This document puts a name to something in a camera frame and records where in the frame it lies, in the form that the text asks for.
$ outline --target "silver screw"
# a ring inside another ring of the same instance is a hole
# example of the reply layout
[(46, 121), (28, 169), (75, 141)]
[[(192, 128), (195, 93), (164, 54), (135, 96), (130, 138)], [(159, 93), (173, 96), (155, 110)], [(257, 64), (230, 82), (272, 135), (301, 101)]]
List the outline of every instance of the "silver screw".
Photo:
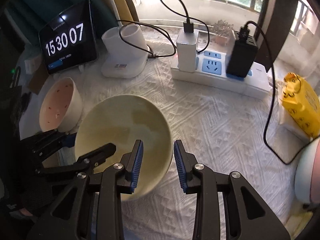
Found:
[(85, 174), (85, 172), (79, 172), (78, 175), (77, 175), (77, 177), (79, 179), (84, 179), (86, 176), (87, 176), (87, 174)]
[(234, 177), (235, 179), (239, 179), (241, 177), (241, 174), (237, 171), (233, 171), (231, 173), (231, 176)]
[(113, 167), (114, 167), (116, 170), (119, 170), (119, 169), (122, 169), (123, 165), (122, 165), (122, 163), (115, 163), (115, 164), (113, 164)]
[(203, 169), (204, 169), (204, 165), (201, 164), (201, 163), (197, 163), (197, 164), (195, 165), (195, 168), (196, 168), (197, 170), (203, 170)]

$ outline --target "digital clock display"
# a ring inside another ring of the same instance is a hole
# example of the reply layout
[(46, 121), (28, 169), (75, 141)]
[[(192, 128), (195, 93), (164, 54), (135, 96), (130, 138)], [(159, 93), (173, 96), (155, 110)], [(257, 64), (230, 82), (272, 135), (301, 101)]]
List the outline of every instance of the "digital clock display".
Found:
[(90, 1), (60, 13), (39, 32), (39, 40), (49, 74), (95, 60)]

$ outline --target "yellow package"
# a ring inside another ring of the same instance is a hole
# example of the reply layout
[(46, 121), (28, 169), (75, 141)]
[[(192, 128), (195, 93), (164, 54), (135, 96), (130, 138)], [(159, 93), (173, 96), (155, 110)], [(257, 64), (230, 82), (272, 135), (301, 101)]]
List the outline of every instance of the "yellow package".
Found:
[(315, 137), (320, 128), (319, 99), (309, 83), (295, 73), (284, 77), (282, 105), (310, 137)]

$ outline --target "tablecloth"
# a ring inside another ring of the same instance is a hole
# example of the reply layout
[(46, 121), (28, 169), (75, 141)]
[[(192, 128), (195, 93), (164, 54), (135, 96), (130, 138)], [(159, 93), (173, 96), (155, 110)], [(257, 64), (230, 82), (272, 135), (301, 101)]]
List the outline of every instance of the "tablecloth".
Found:
[[(170, 45), (148, 42), (158, 54), (170, 53)], [(172, 58), (149, 60), (143, 72), (132, 79), (106, 78), (101, 66), (106, 50), (99, 47), (97, 61), (61, 73), (71, 77), (83, 100), (83, 111), (74, 131), (86, 114), (100, 101), (119, 94), (135, 94), (153, 102), (168, 120), (173, 139), (181, 139), (187, 152), (198, 162), (220, 173), (239, 171), (262, 196), (282, 223), (288, 219), (294, 199), (295, 161), (283, 165), (262, 140), (268, 116), (270, 96), (259, 100), (230, 91), (173, 80)], [(20, 123), (22, 137), (39, 130), (38, 114), (42, 100), (54, 83), (50, 77), (39, 96), (34, 95)], [(286, 160), (300, 148), (301, 142), (277, 125), (274, 108), (267, 139)], [(62, 157), (66, 164), (74, 161), (72, 149)], [(221, 239), (225, 239), (224, 211), (221, 195)], [(169, 171), (149, 194), (135, 201), (123, 202), (123, 223), (141, 239), (191, 239), (196, 210), (196, 195), (185, 195), (180, 188), (174, 158)]]

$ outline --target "white power strip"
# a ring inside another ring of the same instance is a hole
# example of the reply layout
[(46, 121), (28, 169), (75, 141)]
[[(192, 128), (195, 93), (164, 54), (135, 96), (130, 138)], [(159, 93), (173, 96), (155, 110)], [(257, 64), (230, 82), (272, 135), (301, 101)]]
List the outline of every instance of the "white power strip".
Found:
[(225, 53), (206, 50), (197, 57), (197, 69), (190, 73), (179, 70), (176, 54), (171, 65), (172, 78), (217, 87), (259, 99), (263, 99), (271, 90), (266, 70), (259, 63), (254, 62), (248, 75), (245, 78), (239, 78), (226, 74)]

